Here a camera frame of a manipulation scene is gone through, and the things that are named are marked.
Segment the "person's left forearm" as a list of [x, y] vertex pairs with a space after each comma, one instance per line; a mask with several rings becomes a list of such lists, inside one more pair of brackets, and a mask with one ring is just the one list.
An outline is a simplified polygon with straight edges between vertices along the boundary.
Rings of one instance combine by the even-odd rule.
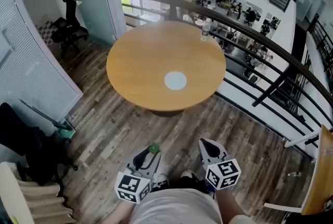
[[129, 224], [136, 204], [122, 201], [113, 212], [113, 224]]

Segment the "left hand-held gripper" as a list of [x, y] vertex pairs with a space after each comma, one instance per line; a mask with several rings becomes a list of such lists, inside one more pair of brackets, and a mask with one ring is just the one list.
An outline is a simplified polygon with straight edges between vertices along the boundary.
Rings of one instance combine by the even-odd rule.
[[139, 149], [128, 158], [122, 172], [118, 172], [115, 191], [119, 199], [139, 204], [152, 190], [153, 176], [158, 169], [161, 153], [149, 148]]

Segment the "round wooden table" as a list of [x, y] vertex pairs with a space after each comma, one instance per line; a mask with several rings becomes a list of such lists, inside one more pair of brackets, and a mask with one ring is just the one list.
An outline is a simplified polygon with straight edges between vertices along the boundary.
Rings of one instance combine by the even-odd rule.
[[[125, 100], [155, 114], [178, 114], [212, 96], [223, 82], [226, 59], [219, 44], [188, 23], [160, 21], [123, 34], [107, 57], [108, 79]], [[182, 90], [164, 84], [167, 73], [187, 77]]]

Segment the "person's left shoe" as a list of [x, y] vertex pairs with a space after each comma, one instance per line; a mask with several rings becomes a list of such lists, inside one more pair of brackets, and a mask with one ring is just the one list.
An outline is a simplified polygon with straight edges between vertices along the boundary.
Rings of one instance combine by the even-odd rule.
[[159, 174], [155, 183], [155, 187], [158, 189], [167, 189], [169, 187], [169, 179], [166, 174]]

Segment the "person's right forearm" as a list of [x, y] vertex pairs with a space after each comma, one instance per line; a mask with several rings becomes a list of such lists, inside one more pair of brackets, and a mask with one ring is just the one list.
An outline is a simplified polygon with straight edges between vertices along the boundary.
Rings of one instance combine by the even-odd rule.
[[235, 216], [245, 215], [244, 211], [236, 202], [230, 188], [217, 190], [215, 192], [215, 198], [223, 224], [229, 224]]

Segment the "white round plate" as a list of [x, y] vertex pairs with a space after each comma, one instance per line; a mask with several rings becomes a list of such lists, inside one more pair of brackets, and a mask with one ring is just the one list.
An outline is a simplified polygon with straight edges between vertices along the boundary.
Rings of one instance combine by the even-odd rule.
[[170, 90], [182, 90], [187, 85], [187, 77], [179, 71], [172, 71], [165, 75], [164, 84]]

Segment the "person's white shirt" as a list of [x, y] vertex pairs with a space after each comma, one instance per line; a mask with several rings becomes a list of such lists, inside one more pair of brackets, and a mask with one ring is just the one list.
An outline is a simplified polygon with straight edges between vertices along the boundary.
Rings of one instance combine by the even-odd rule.
[[223, 221], [216, 201], [195, 189], [166, 189], [148, 194], [135, 206], [129, 224], [256, 224], [246, 215]]

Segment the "dark curved handrail railing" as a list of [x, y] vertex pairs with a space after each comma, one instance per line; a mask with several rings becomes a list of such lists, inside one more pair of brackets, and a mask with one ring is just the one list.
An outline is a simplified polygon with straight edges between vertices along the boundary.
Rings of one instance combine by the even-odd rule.
[[[222, 46], [223, 43], [229, 43], [230, 46], [242, 53], [250, 54], [267, 65], [265, 75], [262, 75], [259, 71], [247, 66], [245, 60], [234, 57], [226, 50], [223, 51], [228, 62], [226, 65], [227, 75], [224, 77], [222, 87], [217, 89], [217, 93], [223, 99], [250, 114], [285, 138], [287, 142], [290, 142], [302, 139], [314, 131], [319, 131], [322, 125], [322, 121], [315, 116], [314, 111], [307, 109], [297, 100], [297, 95], [292, 92], [293, 89], [296, 89], [319, 111], [328, 124], [332, 125], [333, 129], [331, 117], [309, 93], [303, 90], [298, 83], [298, 77], [302, 76], [304, 80], [307, 80], [323, 96], [329, 106], [333, 106], [333, 96], [305, 65], [278, 44], [234, 19], [195, 3], [185, 0], [149, 1], [159, 2], [170, 7], [169, 10], [163, 11], [146, 9], [150, 13], [162, 16], [165, 20], [186, 23], [180, 16], [181, 12], [186, 10], [197, 17], [211, 18], [212, 22], [234, 29], [241, 35], [253, 39], [256, 43], [270, 50], [276, 58], [282, 60], [282, 65], [273, 65], [271, 62], [266, 62], [251, 53], [246, 47], [228, 39], [226, 36], [222, 36], [217, 28], [211, 28], [209, 35], [213, 39], [220, 39], [219, 46]], [[246, 69], [253, 71], [259, 79], [254, 76], [251, 79], [245, 78], [244, 71]], [[292, 147], [310, 157], [314, 157], [318, 148], [318, 137]]]

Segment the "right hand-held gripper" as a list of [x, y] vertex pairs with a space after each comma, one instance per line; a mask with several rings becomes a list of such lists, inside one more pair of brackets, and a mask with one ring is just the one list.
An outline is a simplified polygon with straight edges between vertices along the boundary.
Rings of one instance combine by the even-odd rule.
[[215, 190], [222, 190], [237, 183], [241, 175], [239, 164], [236, 159], [224, 161], [227, 152], [220, 143], [211, 139], [199, 139], [199, 149], [204, 165], [207, 162], [219, 162], [207, 166], [205, 180], [208, 184]]

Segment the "clear plastic water bottle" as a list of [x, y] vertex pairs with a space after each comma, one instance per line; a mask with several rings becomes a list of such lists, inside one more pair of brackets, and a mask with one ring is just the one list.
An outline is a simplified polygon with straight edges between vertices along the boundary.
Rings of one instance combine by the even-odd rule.
[[211, 29], [212, 20], [210, 18], [206, 18], [202, 26], [201, 32], [201, 40], [204, 42], [208, 39]]

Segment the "black mesh office chair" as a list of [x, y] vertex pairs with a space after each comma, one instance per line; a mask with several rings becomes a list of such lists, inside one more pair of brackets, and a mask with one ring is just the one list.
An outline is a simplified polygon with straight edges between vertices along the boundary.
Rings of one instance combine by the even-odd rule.
[[81, 29], [81, 25], [76, 17], [76, 1], [77, 0], [62, 0], [66, 4], [66, 19], [65, 25], [61, 26], [59, 23], [53, 23], [57, 30], [52, 33], [52, 40], [60, 44], [61, 53], [60, 57], [63, 58], [70, 46], [72, 46], [77, 53], [79, 48], [76, 42], [80, 39], [85, 41], [88, 39], [87, 34], [77, 35], [76, 33]]

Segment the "checkered storage box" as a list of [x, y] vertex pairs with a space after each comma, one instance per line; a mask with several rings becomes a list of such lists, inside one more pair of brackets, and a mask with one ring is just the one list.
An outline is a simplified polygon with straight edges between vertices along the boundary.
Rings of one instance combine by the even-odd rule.
[[54, 41], [52, 34], [58, 30], [58, 27], [51, 21], [48, 15], [44, 15], [35, 25], [39, 35], [44, 43], [49, 47]]

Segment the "wooden desk with white frame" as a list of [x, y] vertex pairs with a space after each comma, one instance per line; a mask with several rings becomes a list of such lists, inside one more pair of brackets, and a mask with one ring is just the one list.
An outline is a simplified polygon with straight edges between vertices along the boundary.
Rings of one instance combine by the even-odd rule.
[[264, 203], [264, 207], [282, 210], [301, 215], [315, 215], [324, 210], [324, 204], [333, 196], [333, 133], [324, 125], [302, 139], [285, 143], [291, 147], [298, 143], [318, 137], [318, 148], [315, 154], [315, 167], [309, 189], [301, 207], [289, 207]]

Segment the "person's black trousers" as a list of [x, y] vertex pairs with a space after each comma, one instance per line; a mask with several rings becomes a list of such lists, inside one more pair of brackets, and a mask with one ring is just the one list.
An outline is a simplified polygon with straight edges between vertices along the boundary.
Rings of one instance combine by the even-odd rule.
[[199, 192], [208, 194], [209, 190], [204, 180], [197, 180], [193, 177], [183, 176], [175, 184], [178, 189], [194, 189]]

